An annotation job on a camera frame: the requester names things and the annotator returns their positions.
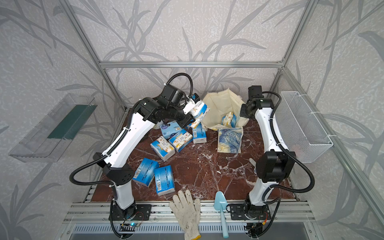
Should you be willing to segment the canvas bag with blue painting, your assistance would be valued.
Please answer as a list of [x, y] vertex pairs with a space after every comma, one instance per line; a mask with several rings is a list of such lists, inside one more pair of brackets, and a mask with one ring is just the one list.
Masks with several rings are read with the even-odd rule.
[[248, 119], [240, 116], [245, 103], [240, 96], [227, 89], [218, 93], [208, 93], [203, 102], [210, 109], [202, 124], [206, 129], [218, 132], [219, 153], [240, 154], [244, 127]]

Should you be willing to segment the blue tissue pack front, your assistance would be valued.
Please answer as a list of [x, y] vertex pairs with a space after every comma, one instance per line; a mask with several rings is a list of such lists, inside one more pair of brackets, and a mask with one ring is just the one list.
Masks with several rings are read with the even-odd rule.
[[171, 166], [155, 169], [156, 192], [158, 196], [174, 193], [175, 183]]

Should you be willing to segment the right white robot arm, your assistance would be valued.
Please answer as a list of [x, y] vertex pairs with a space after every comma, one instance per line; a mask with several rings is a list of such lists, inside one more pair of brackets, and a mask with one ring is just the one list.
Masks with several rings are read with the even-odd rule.
[[270, 91], [262, 91], [261, 86], [248, 88], [248, 100], [242, 104], [240, 116], [257, 121], [264, 143], [264, 154], [256, 162], [258, 176], [254, 188], [246, 199], [246, 206], [250, 208], [261, 207], [271, 194], [273, 185], [286, 179], [295, 164], [295, 161], [284, 153], [282, 148], [288, 149], [280, 133], [275, 112], [279, 103], [264, 97]]

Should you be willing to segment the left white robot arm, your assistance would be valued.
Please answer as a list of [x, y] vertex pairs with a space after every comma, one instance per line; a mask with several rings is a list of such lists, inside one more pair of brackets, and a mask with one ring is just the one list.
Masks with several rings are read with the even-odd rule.
[[185, 93], [171, 84], [166, 84], [157, 97], [138, 101], [129, 111], [127, 125], [102, 153], [95, 153], [93, 164], [99, 165], [108, 177], [107, 184], [114, 189], [116, 205], [122, 211], [135, 204], [132, 193], [134, 170], [127, 160], [141, 139], [162, 120], [175, 120], [186, 127], [197, 119], [197, 107], [201, 102], [198, 94]]

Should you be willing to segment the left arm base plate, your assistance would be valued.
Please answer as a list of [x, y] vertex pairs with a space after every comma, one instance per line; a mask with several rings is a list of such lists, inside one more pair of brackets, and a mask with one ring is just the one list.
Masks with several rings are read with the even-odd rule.
[[110, 209], [109, 220], [112, 221], [148, 221], [150, 219], [152, 205], [133, 204], [126, 210], [122, 210], [117, 204]]

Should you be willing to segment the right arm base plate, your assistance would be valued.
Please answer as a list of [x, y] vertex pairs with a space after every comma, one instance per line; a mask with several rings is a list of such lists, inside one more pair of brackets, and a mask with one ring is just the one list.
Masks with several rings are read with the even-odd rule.
[[255, 206], [245, 204], [228, 204], [227, 211], [231, 215], [231, 220], [270, 220], [272, 215], [267, 205]]

